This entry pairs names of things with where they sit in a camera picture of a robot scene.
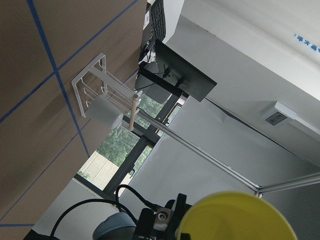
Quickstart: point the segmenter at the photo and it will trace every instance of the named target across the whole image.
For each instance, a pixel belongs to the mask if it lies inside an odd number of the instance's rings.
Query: screw
[[[158,219],[159,220],[166,220],[167,215],[164,212],[159,212],[158,213]]]

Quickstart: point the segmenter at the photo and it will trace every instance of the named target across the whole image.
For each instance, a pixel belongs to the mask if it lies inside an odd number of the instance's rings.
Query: yellow cup
[[[184,215],[181,233],[191,240],[297,240],[286,219],[269,203],[243,192],[205,197]]]

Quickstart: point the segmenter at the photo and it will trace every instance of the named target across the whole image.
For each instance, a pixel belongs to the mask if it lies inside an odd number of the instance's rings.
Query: tree
[[[96,151],[120,167],[138,140],[132,132],[119,127],[110,132]]]
[[[160,104],[152,100],[145,94],[142,94],[139,108],[143,109],[147,114],[155,118],[164,105],[165,103]],[[148,121],[139,116],[135,116],[135,122],[145,129],[147,129],[150,125]],[[138,140],[139,138],[132,132],[124,129],[123,127],[120,127],[119,129],[112,130],[96,151],[107,158],[109,161],[120,167],[128,154],[137,144]],[[140,156],[141,158],[139,157],[136,161],[136,166],[141,166],[143,161],[149,155],[150,151],[151,148],[148,149],[148,151],[145,150],[142,153],[142,155]]]
[[[80,176],[82,176],[84,179],[90,178],[90,174],[89,174],[89,173],[84,173],[84,172],[82,172],[81,170],[79,170],[77,173],[78,173]]]

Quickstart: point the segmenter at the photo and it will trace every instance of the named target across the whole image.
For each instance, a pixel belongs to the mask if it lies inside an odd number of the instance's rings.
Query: white backdrop
[[[65,210],[83,200],[97,198],[101,197],[72,179],[32,229],[39,234],[49,236]],[[64,217],[54,236],[60,240],[91,240],[96,227],[117,212],[118,209],[108,203],[84,204]]]
[[[319,171],[310,162],[227,116],[206,99],[200,103],[189,97],[170,128],[259,185]],[[186,194],[190,204],[221,191],[252,193],[167,135],[156,144],[130,185],[160,205],[175,199],[178,193]],[[130,192],[125,191],[121,201],[139,216],[143,205]]]

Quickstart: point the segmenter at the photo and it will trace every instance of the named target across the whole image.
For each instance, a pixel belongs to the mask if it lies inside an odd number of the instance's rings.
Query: blue tape
[[[62,154],[62,152],[67,148],[67,146],[72,142],[73,139],[78,135],[74,135],[73,138],[65,145],[65,147],[58,153],[58,155],[49,163],[48,166],[40,173],[40,175],[31,183],[31,185],[24,191],[24,193],[15,201],[15,203],[9,208],[9,210],[0,218],[0,221],[2,221],[6,215],[16,206],[16,204],[26,195],[26,193],[32,188],[32,186],[38,181],[38,179],[42,176],[42,174],[45,173],[45,171],[56,161],[56,159]]]
[[[63,68],[71,59],[73,59],[78,53],[81,52],[89,43],[91,43],[96,37],[98,37],[104,30],[106,30],[115,20],[117,20],[122,14],[124,14],[129,8],[131,8],[134,4],[136,4],[138,0],[134,0],[131,4],[129,4],[124,10],[122,10],[117,16],[114,17],[110,22],[108,22],[100,31],[98,31],[93,37],[91,37],[85,44],[82,45],[74,54],[72,54],[67,60],[65,60],[59,67],[58,70]]]
[[[50,63],[52,65],[53,68],[53,72],[47,76],[38,86],[36,86],[27,96],[25,96],[19,103],[17,103],[17,105],[15,105],[12,109],[10,109],[10,111],[8,113],[6,113],[1,119],[0,119],[0,123],[3,122],[10,114],[12,114],[18,107],[20,107],[29,97],[31,97],[43,84],[45,84],[51,77],[53,77],[53,75],[56,75],[56,78],[58,80],[59,86],[61,88],[61,91],[63,93],[63,96],[65,98],[65,101],[68,105],[69,111],[71,113],[72,119],[74,121],[74,124],[77,128],[77,134],[66,144],[66,146],[58,153],[58,155],[49,163],[49,165],[42,171],[42,173],[32,182],[32,184],[26,189],[26,191],[18,198],[18,200],[10,207],[10,209],[2,216],[2,218],[0,218],[0,221],[2,221],[6,215],[15,207],[15,205],[23,198],[23,196],[29,191],[29,189],[36,183],[36,181],[42,176],[42,174],[55,162],[55,160],[60,156],[60,154],[67,148],[67,146],[71,143],[71,141],[79,134],[82,144],[84,146],[84,149],[86,151],[86,154],[88,156],[88,158],[90,157],[87,146],[85,144],[84,138],[82,136],[81,130],[90,122],[90,120],[88,120],[86,122],[86,124],[79,129],[79,125],[78,122],[76,120],[76,117],[74,115],[74,112],[72,110],[69,98],[67,96],[65,87],[63,85],[62,79],[60,77],[59,74],[59,70],[64,67],[71,59],[73,59],[81,50],[83,50],[83,48],[85,48],[90,42],[92,42],[97,36],[99,36],[106,28],[108,28],[116,19],[118,19],[125,11],[127,11],[129,8],[131,8],[138,0],[134,0],[129,6],[127,6],[123,11],[121,11],[114,19],[112,19],[108,24],[106,24],[99,32],[97,32],[92,38],[90,38],[82,47],[80,47],[72,56],[70,56],[61,66],[59,66],[59,68],[57,68],[53,54],[51,52],[49,43],[47,41],[45,32],[42,28],[42,24],[40,22],[39,16],[37,14],[36,11],[36,7],[33,3],[33,0],[27,0],[27,4],[29,6],[30,12],[33,16],[33,20],[37,26],[38,32],[40,34],[42,43],[45,47],[45,51],[48,55],[48,58],[50,60]],[[34,226],[34,224],[0,224],[0,227],[22,227],[22,226]]]
[[[60,70],[63,68],[70,60],[72,60],[79,52],[81,52],[89,43],[91,43],[96,37],[98,37],[105,29],[107,29],[115,20],[117,20],[125,11],[130,9],[138,0],[133,1],[128,5],[123,11],[121,11],[114,19],[107,23],[99,32],[97,32],[92,38],[90,38],[83,46],[81,46],[74,54],[72,54],[66,61],[64,61],[57,69]],[[32,0],[27,0],[29,7],[31,6],[33,11],[36,11],[36,8]],[[36,86],[27,96],[25,96],[17,105],[10,109],[1,119],[0,123],[3,122],[10,114],[12,114],[21,104],[23,104],[29,97],[31,97],[48,79],[50,79],[55,73],[52,72],[48,77],[46,77],[38,86]]]
[[[65,101],[66,101],[66,104],[67,104],[67,106],[68,106],[68,108],[69,108],[69,111],[70,111],[70,114],[71,114],[71,116],[72,116],[74,125],[75,125],[75,127],[76,127],[76,129],[77,129],[77,131],[78,131],[78,133],[79,133],[79,136],[80,136],[80,138],[81,138],[83,147],[84,147],[85,152],[86,152],[86,154],[87,154],[87,156],[88,156],[88,158],[89,158],[90,155],[89,155],[89,152],[88,152],[88,149],[87,149],[87,146],[86,146],[84,137],[83,137],[82,134],[81,134],[81,131],[80,131],[80,128],[79,128],[79,125],[78,125],[76,116],[75,116],[74,111],[73,111],[73,109],[72,109],[72,107],[71,107],[71,104],[70,104],[70,101],[69,101],[69,98],[68,98],[68,95],[67,95],[65,86],[64,86],[64,84],[63,84],[63,82],[62,82],[62,79],[61,79],[61,77],[60,77],[60,73],[59,73],[59,71],[58,71],[58,68],[57,68],[57,65],[56,65],[54,56],[53,56],[53,54],[52,54],[52,52],[51,52],[51,49],[50,49],[50,46],[49,46],[49,43],[48,43],[48,40],[47,40],[45,31],[44,31],[44,29],[43,29],[43,27],[42,27],[42,24],[41,24],[41,22],[40,22],[40,19],[39,19],[39,16],[38,16],[36,7],[35,7],[35,5],[34,5],[34,2],[33,2],[33,0],[27,0],[27,3],[28,3],[28,6],[29,6],[29,8],[30,8],[30,12],[31,12],[31,14],[32,14],[34,23],[35,23],[35,25],[36,25],[36,27],[37,27],[37,29],[38,29],[38,32],[39,32],[39,35],[40,35],[40,37],[41,37],[42,43],[43,43],[43,45],[44,45],[45,51],[46,51],[46,53],[47,53],[47,55],[48,55],[48,57],[49,57],[50,63],[51,63],[52,68],[53,68],[53,72],[54,72],[54,74],[55,74],[55,76],[56,76],[56,78],[57,78],[57,80],[58,80],[58,83],[59,83],[59,86],[60,86],[60,88],[61,88],[62,94],[63,94],[64,99],[65,99]]]
[[[0,224],[0,228],[10,228],[10,227],[33,227],[34,224]]]
[[[0,123],[2,123],[7,117],[10,116],[21,104],[23,104],[28,98],[30,98],[43,84],[45,84],[52,76],[54,72],[50,73],[38,86],[36,86],[27,96],[25,96],[21,101],[19,101],[13,108],[11,108],[1,119]]]
[[[123,84],[125,85],[127,83],[127,81],[134,75],[138,72],[139,68],[137,68],[124,82]]]

